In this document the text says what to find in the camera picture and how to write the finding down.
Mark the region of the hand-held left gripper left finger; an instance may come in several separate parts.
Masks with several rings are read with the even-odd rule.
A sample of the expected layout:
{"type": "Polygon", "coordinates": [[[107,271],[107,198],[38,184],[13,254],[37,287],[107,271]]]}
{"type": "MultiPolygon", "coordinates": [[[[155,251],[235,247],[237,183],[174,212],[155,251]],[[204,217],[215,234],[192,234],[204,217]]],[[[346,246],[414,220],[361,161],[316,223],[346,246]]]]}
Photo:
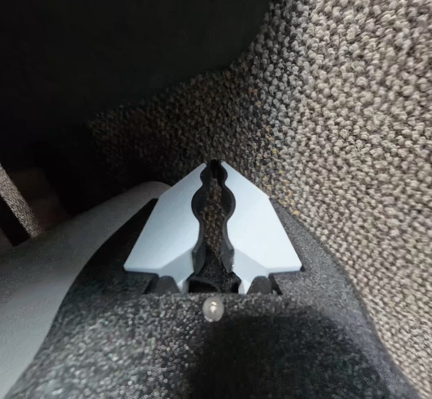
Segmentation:
{"type": "Polygon", "coordinates": [[[159,197],[125,271],[170,277],[180,292],[188,292],[190,277],[205,262],[202,211],[211,177],[210,163],[203,163],[159,197]]]}

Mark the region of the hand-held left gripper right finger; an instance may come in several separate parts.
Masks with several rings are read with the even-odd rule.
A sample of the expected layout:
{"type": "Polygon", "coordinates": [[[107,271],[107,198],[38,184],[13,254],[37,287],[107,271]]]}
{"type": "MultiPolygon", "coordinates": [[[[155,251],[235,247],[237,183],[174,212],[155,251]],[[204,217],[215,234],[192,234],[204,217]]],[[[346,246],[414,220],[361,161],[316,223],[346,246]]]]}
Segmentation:
{"type": "Polygon", "coordinates": [[[269,196],[224,161],[215,161],[215,177],[226,213],[221,261],[240,279],[246,294],[256,278],[274,283],[274,274],[299,272],[302,263],[269,196]]]}

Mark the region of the pale grey curved plastic part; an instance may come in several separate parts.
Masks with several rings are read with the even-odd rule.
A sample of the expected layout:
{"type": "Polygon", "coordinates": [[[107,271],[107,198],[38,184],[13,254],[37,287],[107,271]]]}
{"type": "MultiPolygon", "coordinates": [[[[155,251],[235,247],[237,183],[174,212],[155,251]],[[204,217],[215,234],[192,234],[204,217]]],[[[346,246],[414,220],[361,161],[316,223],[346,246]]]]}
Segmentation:
{"type": "Polygon", "coordinates": [[[7,396],[43,344],[69,288],[89,259],[170,186],[151,181],[122,193],[1,258],[0,397],[7,396]]]}

